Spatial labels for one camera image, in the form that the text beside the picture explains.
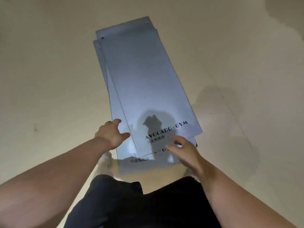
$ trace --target person's left hand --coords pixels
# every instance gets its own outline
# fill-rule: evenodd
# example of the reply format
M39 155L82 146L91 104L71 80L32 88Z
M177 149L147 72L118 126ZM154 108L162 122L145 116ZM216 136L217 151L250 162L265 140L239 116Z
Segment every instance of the person's left hand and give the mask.
M107 142L109 150L116 149L124 140L130 137L130 133L121 134L119 132L118 125L120 122L120 119L114 119L112 122L108 121L99 127L99 130L95 134L95 138L100 137Z

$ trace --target tile floor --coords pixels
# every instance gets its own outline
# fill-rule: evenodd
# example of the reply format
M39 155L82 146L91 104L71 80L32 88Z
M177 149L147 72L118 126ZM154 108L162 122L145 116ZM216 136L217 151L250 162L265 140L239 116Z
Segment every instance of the tile floor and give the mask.
M147 15L204 130L200 153L304 226L304 0L0 0L0 182L111 119L95 31ZM120 178L151 192L183 172Z

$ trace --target person's left arm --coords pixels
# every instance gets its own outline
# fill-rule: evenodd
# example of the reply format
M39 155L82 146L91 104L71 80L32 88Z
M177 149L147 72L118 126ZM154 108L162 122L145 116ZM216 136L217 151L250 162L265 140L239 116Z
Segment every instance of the person's left arm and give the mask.
M0 227L56 227L100 157L130 134L120 119L99 128L95 138L0 185Z

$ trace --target hand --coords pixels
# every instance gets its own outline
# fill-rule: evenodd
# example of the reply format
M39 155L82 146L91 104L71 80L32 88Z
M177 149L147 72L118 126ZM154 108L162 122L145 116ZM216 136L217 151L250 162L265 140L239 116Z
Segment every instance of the hand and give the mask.
M112 122L108 121L99 127L99 130L95 134L95 138L100 137L107 142L109 150L116 149L124 140L130 137L130 133L121 134L119 132L118 125L120 122L120 119L114 119Z
M203 157L199 154L196 147L182 136L173 136L174 144L181 145L177 147L175 145L167 145L167 149L175 153L180 162L192 170L195 175L200 175L203 172L202 160Z

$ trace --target person's right arm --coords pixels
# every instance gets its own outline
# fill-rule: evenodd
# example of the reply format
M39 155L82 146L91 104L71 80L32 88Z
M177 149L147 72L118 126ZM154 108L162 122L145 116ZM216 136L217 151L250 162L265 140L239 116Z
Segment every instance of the person's right arm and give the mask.
M174 136L167 146L182 164L190 168L202 184L206 197L223 228L296 228L287 219L205 160L186 138Z

